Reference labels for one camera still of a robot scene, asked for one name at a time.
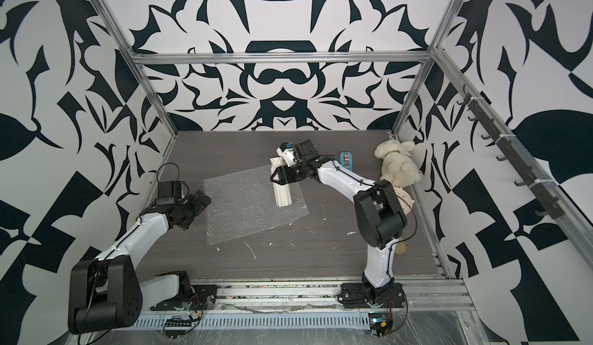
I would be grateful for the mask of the white ceramic vase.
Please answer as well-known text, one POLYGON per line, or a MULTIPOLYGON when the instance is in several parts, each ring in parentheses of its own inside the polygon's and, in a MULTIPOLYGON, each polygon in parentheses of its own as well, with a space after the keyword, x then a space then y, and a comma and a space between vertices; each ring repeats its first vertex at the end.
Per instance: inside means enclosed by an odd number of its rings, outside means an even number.
POLYGON ((279 208, 287 207, 293 203, 290 186, 287 184, 285 184, 285 185, 279 184, 280 173, 278 172, 278 170, 280 170, 281 167, 284 166, 284 160, 281 157, 270 158, 270 164, 271 164, 270 181, 273 183, 273 192, 274 192, 274 198, 276 201, 276 205, 279 208))

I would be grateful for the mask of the clear bubble wrap sheet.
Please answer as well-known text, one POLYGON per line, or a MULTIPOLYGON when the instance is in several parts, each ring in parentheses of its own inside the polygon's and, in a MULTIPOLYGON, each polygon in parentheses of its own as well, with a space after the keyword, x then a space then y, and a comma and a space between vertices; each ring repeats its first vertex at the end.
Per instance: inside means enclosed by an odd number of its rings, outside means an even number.
POLYGON ((287 186, 291 203, 278 206, 270 175, 268 165, 205 179, 203 191, 212 200, 205 209, 210 246, 288 225, 310 214, 298 183, 287 186))

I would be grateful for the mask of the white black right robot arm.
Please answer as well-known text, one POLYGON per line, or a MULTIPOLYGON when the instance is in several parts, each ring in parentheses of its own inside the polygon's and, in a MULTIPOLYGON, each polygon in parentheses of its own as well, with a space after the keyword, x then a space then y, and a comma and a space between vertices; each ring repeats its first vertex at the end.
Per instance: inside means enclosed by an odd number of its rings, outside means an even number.
POLYGON ((320 154, 311 141, 283 143, 276 149, 279 164, 270 181, 278 187, 312 179, 353 202, 358 231, 367 243, 362 287, 373 298, 384 296, 395 283, 395 248, 408 222, 400 198, 388 181, 373 182, 320 154))

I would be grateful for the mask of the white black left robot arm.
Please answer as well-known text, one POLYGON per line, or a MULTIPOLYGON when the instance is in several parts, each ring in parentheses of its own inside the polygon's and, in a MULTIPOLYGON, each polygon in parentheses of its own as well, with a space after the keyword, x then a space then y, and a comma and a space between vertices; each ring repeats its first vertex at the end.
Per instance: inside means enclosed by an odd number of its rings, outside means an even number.
POLYGON ((142 312, 160 303, 188 302, 195 291, 186 272, 165 273, 140 283, 136 269, 154 243, 174 227, 187 230, 211 203, 203 191, 157 199, 111 247, 77 263, 69 279, 69 332, 81 335, 130 327, 142 312))

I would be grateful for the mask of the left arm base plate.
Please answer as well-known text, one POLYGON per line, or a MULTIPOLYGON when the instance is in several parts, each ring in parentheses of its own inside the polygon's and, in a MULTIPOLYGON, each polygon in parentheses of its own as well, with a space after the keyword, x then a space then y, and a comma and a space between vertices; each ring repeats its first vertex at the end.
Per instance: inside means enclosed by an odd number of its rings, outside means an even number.
POLYGON ((201 312, 212 309, 216 304, 216 294, 219 287, 213 284, 193 285, 191 289, 183 289, 172 299, 165 300, 152 306, 151 311, 189 311, 201 312))

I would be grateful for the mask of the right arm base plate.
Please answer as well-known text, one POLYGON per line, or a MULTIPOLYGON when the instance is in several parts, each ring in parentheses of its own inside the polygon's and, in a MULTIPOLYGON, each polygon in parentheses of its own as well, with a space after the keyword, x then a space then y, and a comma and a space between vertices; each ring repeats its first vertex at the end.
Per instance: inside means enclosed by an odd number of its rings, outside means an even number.
POLYGON ((399 309, 406 306, 402 285, 396 282, 380 288, 375 288, 370 283, 343 283, 337 299, 345 309, 399 309))

